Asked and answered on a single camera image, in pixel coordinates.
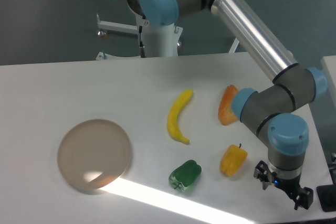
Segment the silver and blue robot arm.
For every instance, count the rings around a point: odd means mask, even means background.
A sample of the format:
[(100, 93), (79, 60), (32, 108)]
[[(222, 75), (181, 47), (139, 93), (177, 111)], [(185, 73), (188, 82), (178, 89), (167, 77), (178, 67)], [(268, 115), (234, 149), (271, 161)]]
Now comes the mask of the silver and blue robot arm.
[(164, 29), (175, 33), (181, 17), (209, 9), (224, 22), (273, 83), (263, 92), (239, 91), (231, 106), (268, 149), (268, 162), (257, 164), (254, 177), (263, 188), (273, 185), (284, 191), (296, 208), (308, 209), (313, 190), (301, 187), (299, 181), (309, 130), (293, 112), (325, 94), (325, 75), (301, 67), (244, 0), (128, 0), (128, 4), (137, 15), (135, 34), (142, 58), (177, 54), (177, 42), (169, 41)]

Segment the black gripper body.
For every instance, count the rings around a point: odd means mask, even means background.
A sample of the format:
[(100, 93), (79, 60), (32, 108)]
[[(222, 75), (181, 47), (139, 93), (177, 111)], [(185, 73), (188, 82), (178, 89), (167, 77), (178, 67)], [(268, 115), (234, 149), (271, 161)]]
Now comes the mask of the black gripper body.
[(268, 167), (266, 187), (274, 186), (284, 191), (289, 198), (297, 198), (300, 192), (301, 172), (301, 167), (294, 170)]

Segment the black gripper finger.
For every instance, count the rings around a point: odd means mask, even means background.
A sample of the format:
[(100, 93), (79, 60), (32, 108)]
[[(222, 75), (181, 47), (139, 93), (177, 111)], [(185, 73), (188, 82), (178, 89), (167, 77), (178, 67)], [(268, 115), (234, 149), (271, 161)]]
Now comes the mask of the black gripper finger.
[(268, 186), (274, 184), (274, 176), (264, 161), (260, 161), (256, 165), (254, 170), (254, 178), (261, 182), (263, 190), (266, 190)]
[(290, 193), (290, 198), (294, 201), (294, 210), (303, 208), (308, 210), (313, 203), (313, 189), (308, 187), (298, 187)]

